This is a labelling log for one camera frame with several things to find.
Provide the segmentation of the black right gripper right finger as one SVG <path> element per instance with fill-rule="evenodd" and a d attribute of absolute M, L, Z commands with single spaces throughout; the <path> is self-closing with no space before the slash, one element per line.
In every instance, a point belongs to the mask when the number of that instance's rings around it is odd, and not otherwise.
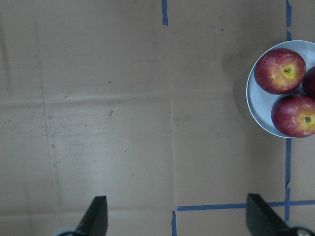
<path fill-rule="evenodd" d="M 248 194 L 246 226 L 252 236 L 290 236 L 290 227 L 259 194 Z"/>

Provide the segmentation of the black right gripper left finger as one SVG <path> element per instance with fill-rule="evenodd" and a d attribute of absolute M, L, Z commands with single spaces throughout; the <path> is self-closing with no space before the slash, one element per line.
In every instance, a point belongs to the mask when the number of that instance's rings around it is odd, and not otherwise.
<path fill-rule="evenodd" d="M 75 236 L 105 236 L 108 229 L 106 196 L 96 196 L 74 231 Z"/>

